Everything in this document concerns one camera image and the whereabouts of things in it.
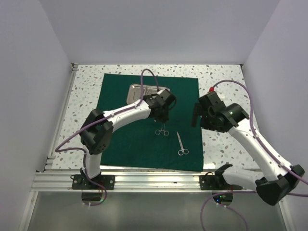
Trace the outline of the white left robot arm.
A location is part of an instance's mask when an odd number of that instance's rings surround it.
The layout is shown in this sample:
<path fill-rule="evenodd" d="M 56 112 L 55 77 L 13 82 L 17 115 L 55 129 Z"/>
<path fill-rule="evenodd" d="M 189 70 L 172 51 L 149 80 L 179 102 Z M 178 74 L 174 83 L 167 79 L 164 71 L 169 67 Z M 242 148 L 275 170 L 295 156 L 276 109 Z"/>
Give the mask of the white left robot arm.
<path fill-rule="evenodd" d="M 80 129 L 80 141 L 87 149 L 83 159 L 83 183 L 89 189 L 99 186 L 100 161 L 109 147 L 112 134 L 135 121 L 152 118 L 155 122 L 166 123 L 169 111 L 176 105 L 176 97 L 167 89 L 141 96 L 134 103 L 110 111 L 94 109 Z"/>

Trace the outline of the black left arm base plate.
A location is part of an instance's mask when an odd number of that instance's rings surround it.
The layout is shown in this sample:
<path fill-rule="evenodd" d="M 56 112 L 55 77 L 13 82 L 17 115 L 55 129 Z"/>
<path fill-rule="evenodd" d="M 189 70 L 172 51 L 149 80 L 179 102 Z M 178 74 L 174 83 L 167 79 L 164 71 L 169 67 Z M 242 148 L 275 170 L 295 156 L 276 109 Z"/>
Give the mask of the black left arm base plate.
<path fill-rule="evenodd" d="M 97 184 L 106 190 L 113 190 L 115 184 L 115 175 L 98 175 L 92 179 L 95 184 L 91 183 L 83 173 L 71 175 L 70 179 L 73 181 L 71 186 L 73 190 L 98 190 Z"/>

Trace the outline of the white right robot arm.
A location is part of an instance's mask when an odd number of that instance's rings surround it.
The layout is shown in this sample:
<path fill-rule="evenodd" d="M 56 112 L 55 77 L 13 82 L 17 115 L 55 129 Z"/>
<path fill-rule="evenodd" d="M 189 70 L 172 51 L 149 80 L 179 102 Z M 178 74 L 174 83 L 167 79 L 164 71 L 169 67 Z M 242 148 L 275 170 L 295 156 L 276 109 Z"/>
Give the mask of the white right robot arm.
<path fill-rule="evenodd" d="M 211 189 L 222 190 L 236 185 L 253 190 L 265 203 L 276 205 L 304 176 L 305 171 L 299 164 L 291 164 L 264 139 L 239 104 L 226 106 L 217 93 L 211 91 L 195 103 L 192 127 L 196 126 L 198 118 L 202 129 L 229 133 L 261 170 L 257 173 L 226 163 L 214 174 L 200 176 L 199 180 Z"/>

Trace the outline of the silver surgical scissors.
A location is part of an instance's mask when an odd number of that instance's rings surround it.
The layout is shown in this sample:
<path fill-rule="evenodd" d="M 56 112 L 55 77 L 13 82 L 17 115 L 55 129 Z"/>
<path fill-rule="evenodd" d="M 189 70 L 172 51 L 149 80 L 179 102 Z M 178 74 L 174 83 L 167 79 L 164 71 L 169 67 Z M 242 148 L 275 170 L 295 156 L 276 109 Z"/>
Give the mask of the silver surgical scissors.
<path fill-rule="evenodd" d="M 178 137 L 178 141 L 179 141 L 179 145 L 180 145 L 180 149 L 178 150 L 178 155 L 182 156 L 182 155 L 188 155 L 189 154 L 189 150 L 184 148 L 180 134 L 177 132 L 177 137 Z"/>

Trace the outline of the dark green surgical cloth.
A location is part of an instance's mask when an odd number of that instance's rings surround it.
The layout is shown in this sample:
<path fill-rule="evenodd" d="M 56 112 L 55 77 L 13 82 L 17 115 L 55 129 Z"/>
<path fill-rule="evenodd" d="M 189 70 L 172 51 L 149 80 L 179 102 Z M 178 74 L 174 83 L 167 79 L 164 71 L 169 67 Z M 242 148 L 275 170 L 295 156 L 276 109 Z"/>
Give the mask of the dark green surgical cloth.
<path fill-rule="evenodd" d="M 109 111 L 125 106 L 128 89 L 143 83 L 170 89 L 177 98 L 166 122 L 168 136 L 156 135 L 161 123 L 143 119 L 126 125 L 112 134 L 109 147 L 103 152 L 101 164 L 120 167 L 144 167 L 181 171 L 202 171 L 203 141 L 200 127 L 192 127 L 194 104 L 199 98 L 198 79 L 189 77 L 149 77 L 104 74 L 97 108 Z M 178 155 L 180 134 L 188 155 Z"/>

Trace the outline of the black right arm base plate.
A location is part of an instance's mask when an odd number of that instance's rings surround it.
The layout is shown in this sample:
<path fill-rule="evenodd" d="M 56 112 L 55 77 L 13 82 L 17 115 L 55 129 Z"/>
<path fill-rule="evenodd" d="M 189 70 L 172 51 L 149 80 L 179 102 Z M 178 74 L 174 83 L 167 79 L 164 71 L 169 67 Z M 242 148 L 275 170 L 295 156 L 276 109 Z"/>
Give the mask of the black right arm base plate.
<path fill-rule="evenodd" d="M 223 177 L 217 176 L 212 172 L 207 172 L 206 174 L 199 176 L 200 190 L 210 190 L 210 191 L 233 191 L 242 190 L 243 187 L 233 184 L 228 184 Z"/>

